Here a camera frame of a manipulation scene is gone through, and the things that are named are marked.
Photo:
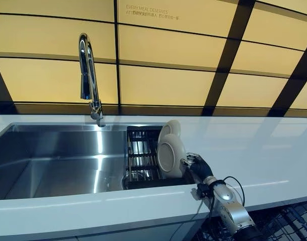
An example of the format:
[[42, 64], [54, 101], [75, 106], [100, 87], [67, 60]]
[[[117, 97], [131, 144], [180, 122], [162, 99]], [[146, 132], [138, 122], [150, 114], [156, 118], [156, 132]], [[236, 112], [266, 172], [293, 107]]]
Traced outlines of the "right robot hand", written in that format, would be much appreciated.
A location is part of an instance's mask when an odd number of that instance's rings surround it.
[[185, 158], [181, 158], [181, 163], [195, 173], [202, 181], [213, 176], [213, 172], [207, 162], [195, 153], [187, 153]]

